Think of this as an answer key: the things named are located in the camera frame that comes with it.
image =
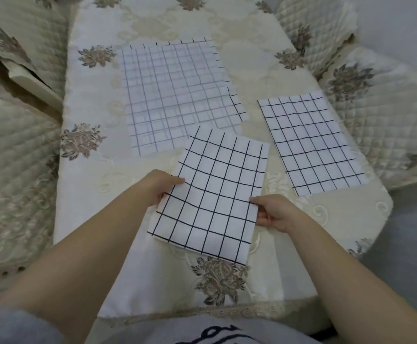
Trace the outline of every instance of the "grid fabric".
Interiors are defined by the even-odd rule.
[[[183,147],[194,125],[238,131],[248,120],[211,40],[119,51],[135,156]]]
[[[184,177],[160,202],[148,233],[188,250],[245,265],[269,144],[199,126],[174,174]]]
[[[368,182],[322,91],[258,102],[296,195]]]

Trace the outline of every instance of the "cream tablecloth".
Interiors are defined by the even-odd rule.
[[[289,69],[276,57],[294,48],[262,1],[84,0],[75,7],[69,34],[55,242],[149,170],[170,170],[178,158],[179,150],[131,157],[116,46],[211,37],[250,115],[250,121],[242,123],[244,135],[265,142],[272,139],[257,99],[318,90],[296,57],[285,57],[291,60],[286,64]],[[288,197],[357,257],[376,239],[392,201],[341,127],[369,184],[296,197],[271,147],[263,193]],[[300,317],[293,318],[293,311],[304,308],[316,316],[316,308],[311,307],[316,290],[286,234],[257,227],[248,266],[240,268],[147,236],[148,219],[149,213],[100,317],[130,323],[203,312],[280,319],[305,332],[324,326],[320,322],[303,327],[298,324]]]

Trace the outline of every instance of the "quilted chair cover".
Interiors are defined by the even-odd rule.
[[[0,94],[0,277],[52,244],[60,125]]]
[[[385,186],[417,182],[417,73],[350,45],[319,83]]]
[[[63,98],[68,20],[53,0],[0,0],[0,57],[33,71]]]
[[[344,0],[283,0],[275,16],[315,77],[357,29],[356,12]]]

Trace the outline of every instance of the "gray sleeve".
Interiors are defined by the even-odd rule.
[[[60,344],[63,335],[54,326],[23,310],[0,309],[0,344]]]

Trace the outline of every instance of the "person's left hand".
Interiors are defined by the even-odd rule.
[[[149,172],[143,179],[137,182],[146,200],[149,200],[148,206],[157,205],[161,201],[165,192],[170,192],[175,185],[185,183],[185,179],[172,176],[161,170],[153,170]]]

